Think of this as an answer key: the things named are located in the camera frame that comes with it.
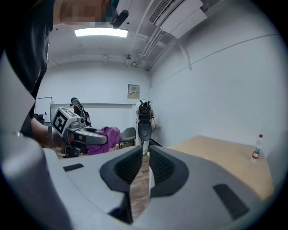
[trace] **wooden table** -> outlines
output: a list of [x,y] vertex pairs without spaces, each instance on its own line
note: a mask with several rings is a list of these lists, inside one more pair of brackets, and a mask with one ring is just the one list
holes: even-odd
[[213,161],[243,181],[262,200],[273,194],[272,177],[264,155],[260,154],[255,163],[251,161],[253,146],[197,136],[169,148]]

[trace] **ceiling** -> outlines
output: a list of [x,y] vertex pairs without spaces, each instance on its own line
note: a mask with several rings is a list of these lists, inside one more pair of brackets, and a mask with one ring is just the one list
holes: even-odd
[[[48,67],[57,67],[69,63],[77,62],[103,62],[105,63],[104,56],[107,56],[107,64],[112,62],[123,63],[125,65],[125,55],[130,54],[132,60],[138,59],[138,54],[142,53],[146,42],[156,29],[148,18],[150,17],[153,9],[161,0],[154,0],[150,10],[148,11],[139,33],[136,37],[135,44],[132,51],[131,44],[135,36],[135,32],[141,22],[142,16],[150,3],[150,0],[120,0],[118,5],[118,12],[123,9],[129,11],[128,18],[120,26],[120,29],[127,29],[128,35],[126,38],[114,36],[83,36],[76,37],[74,30],[88,27],[112,27],[109,23],[95,24],[90,23],[86,26],[54,26],[53,31],[49,36],[49,60]],[[171,37],[165,35],[153,50],[151,55],[147,58],[147,62],[152,62],[154,58],[162,51],[162,49],[169,43]],[[142,62],[140,67],[145,68],[146,62]]]

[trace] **wall sign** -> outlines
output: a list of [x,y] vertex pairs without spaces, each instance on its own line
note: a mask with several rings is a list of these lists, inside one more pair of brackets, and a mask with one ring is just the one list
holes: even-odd
[[128,99],[140,99],[140,86],[129,84],[128,85]]

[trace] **purple cloth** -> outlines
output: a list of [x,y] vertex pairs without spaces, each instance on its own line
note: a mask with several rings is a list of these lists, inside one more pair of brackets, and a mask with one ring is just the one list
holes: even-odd
[[116,127],[104,127],[96,131],[97,134],[104,135],[108,141],[105,145],[91,145],[87,146],[88,155],[95,155],[100,153],[109,152],[110,148],[113,148],[120,139],[120,130]]

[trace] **gray chair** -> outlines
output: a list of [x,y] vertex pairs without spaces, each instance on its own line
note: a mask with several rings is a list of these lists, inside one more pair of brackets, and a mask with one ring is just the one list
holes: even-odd
[[134,127],[126,128],[122,133],[120,133],[119,148],[122,149],[122,143],[134,143],[135,138],[136,129]]

